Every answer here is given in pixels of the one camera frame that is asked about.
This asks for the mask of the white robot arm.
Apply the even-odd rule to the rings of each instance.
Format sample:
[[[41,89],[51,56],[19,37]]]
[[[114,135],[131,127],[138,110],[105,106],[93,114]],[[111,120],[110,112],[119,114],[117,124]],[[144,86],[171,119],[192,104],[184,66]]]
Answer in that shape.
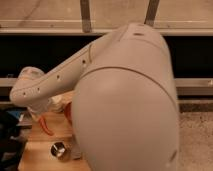
[[[41,113],[72,92],[73,130],[92,171],[178,171],[179,107],[168,45],[130,23],[43,73],[25,67],[13,104]]]

